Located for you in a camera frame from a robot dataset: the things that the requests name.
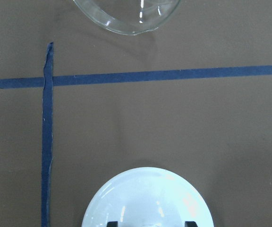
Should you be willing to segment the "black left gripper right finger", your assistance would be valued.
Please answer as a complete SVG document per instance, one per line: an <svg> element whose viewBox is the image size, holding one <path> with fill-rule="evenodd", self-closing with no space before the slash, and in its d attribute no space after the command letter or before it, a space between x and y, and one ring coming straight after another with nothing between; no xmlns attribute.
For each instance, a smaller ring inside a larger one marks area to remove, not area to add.
<svg viewBox="0 0 272 227"><path fill-rule="evenodd" d="M197 227L197 223L195 221L185 221L185 227Z"/></svg>

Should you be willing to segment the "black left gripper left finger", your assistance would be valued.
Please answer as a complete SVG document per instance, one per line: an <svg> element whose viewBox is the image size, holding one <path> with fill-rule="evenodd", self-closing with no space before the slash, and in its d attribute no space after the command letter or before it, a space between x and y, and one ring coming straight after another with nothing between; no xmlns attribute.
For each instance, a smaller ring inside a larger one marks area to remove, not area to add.
<svg viewBox="0 0 272 227"><path fill-rule="evenodd" d="M110 221L107 223L107 227L118 227L117 221Z"/></svg>

